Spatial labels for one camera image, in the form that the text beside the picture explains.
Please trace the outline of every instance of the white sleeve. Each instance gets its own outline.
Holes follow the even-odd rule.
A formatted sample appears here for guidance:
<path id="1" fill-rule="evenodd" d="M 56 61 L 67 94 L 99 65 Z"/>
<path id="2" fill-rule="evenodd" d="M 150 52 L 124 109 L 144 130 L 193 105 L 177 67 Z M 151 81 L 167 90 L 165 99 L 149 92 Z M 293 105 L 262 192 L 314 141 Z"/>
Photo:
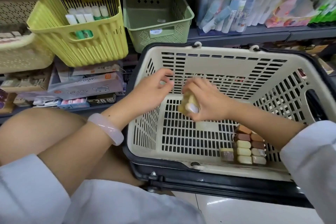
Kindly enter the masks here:
<path id="1" fill-rule="evenodd" d="M 36 155 L 0 167 L 1 224 L 61 224 L 69 205 L 67 192 Z"/>
<path id="2" fill-rule="evenodd" d="M 336 124 L 324 120 L 308 126 L 289 141 L 280 157 L 324 223 L 335 223 Z"/>

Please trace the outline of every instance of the white shirt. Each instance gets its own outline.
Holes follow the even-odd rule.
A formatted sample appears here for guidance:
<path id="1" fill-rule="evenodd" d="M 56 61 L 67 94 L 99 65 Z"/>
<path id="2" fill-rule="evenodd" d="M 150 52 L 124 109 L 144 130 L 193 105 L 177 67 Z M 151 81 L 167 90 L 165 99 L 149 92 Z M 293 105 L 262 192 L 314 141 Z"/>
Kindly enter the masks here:
<path id="1" fill-rule="evenodd" d="M 325 224 L 336 219 L 336 124 L 298 133 L 281 159 Z M 35 155 L 0 167 L 1 224 L 205 223 L 193 205 L 112 181 L 85 180 L 69 198 Z"/>

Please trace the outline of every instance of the white tile floor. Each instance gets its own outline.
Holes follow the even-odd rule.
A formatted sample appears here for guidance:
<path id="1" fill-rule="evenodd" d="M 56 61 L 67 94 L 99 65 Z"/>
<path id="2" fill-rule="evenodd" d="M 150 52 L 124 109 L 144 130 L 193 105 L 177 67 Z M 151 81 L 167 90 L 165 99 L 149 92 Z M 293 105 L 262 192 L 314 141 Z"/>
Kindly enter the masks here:
<path id="1" fill-rule="evenodd" d="M 200 209 L 207 224 L 323 224 L 314 209 L 173 191 Z"/>

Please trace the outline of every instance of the bangle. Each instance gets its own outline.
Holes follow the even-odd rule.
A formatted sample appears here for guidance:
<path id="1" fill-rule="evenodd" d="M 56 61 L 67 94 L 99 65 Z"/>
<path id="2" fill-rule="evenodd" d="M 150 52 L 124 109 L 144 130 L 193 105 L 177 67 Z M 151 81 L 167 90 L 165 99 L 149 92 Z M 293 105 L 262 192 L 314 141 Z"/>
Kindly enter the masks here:
<path id="1" fill-rule="evenodd" d="M 92 114 L 87 121 L 90 121 L 100 127 L 113 141 L 113 145 L 120 145 L 124 141 L 124 135 L 121 131 L 100 113 Z"/>

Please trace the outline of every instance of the leg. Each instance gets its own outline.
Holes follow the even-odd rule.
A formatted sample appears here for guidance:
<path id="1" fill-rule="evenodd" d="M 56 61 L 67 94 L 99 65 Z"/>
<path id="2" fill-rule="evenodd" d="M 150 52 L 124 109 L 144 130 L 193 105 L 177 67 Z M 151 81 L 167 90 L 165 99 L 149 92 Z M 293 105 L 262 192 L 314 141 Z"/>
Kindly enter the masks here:
<path id="1" fill-rule="evenodd" d="M 56 108 L 30 108 L 10 118 L 0 127 L 0 163 L 39 154 L 77 131 L 86 119 Z M 88 179 L 119 181 L 134 186 L 143 182 L 133 177 L 120 147 L 111 147 Z"/>

